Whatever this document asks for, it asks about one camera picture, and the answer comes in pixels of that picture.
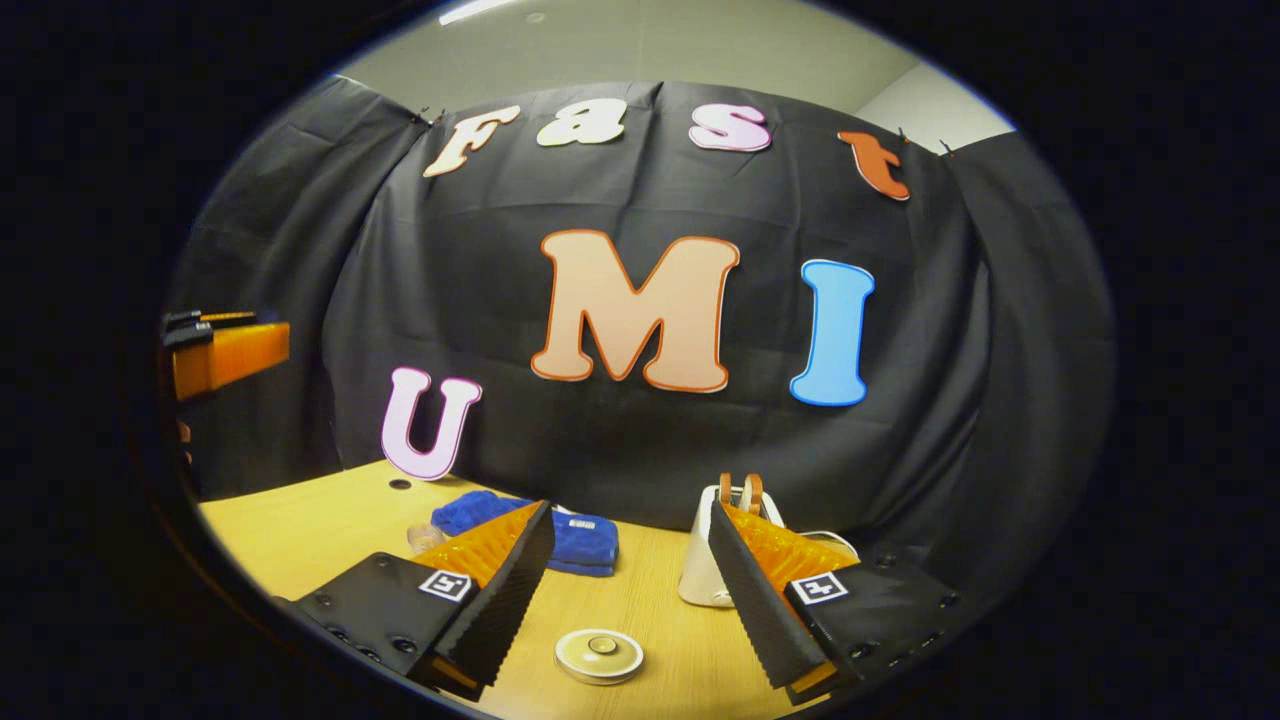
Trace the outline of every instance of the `ceiling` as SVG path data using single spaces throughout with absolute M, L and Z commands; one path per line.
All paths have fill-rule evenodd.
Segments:
M 854 114 L 919 64 L 800 0 L 517 0 L 440 26 L 461 4 L 337 72 L 431 115 L 609 81 L 727 85 Z

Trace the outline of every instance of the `blue letter i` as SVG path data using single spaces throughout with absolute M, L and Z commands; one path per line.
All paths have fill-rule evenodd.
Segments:
M 867 397 L 858 377 L 863 307 L 876 279 L 861 268 L 809 260 L 800 277 L 813 288 L 813 340 L 809 366 L 791 380 L 791 395 L 809 405 L 856 405 Z

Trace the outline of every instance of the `small round container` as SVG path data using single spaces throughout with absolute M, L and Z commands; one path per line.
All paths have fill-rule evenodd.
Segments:
M 625 683 L 640 669 L 640 643 L 613 630 L 575 630 L 556 643 L 556 665 L 590 685 Z

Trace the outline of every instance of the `white toaster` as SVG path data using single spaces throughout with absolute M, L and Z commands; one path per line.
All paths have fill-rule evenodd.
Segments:
M 746 510 L 742 507 L 745 505 L 742 491 L 744 488 L 740 487 L 731 488 L 730 502 Z M 680 574 L 680 584 L 676 591 L 681 600 L 692 605 L 733 607 L 733 598 L 724 588 L 719 568 L 716 566 L 716 557 L 712 556 L 710 544 L 707 543 L 712 527 L 710 510 L 714 502 L 719 502 L 719 486 L 708 486 L 698 501 L 698 516 L 694 518 L 694 528 L 689 533 L 689 552 L 685 553 L 685 569 Z M 760 516 L 780 528 L 786 527 L 782 524 L 777 506 L 773 505 L 773 498 L 767 492 L 760 492 Z

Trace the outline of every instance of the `orange soft gripper pad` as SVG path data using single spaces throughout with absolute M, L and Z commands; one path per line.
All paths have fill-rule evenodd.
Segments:
M 791 580 L 812 578 L 858 564 L 852 557 L 786 528 L 780 528 L 759 515 L 744 512 L 732 505 L 724 505 L 724 512 L 728 514 L 728 519 L 737 528 L 737 534 L 742 537 L 746 548 L 751 551 L 751 556 L 755 557 L 760 569 L 764 570 L 764 575 L 769 579 L 769 584 L 773 585 L 787 607 L 791 607 L 791 603 L 787 602 L 782 591 Z
M 435 546 L 419 555 L 413 562 L 428 565 L 436 570 L 462 573 L 475 578 L 481 588 L 489 584 L 494 573 L 507 560 L 511 548 L 525 532 L 525 525 L 534 516 L 543 501 L 499 515 L 488 523 L 476 525 L 448 542 Z

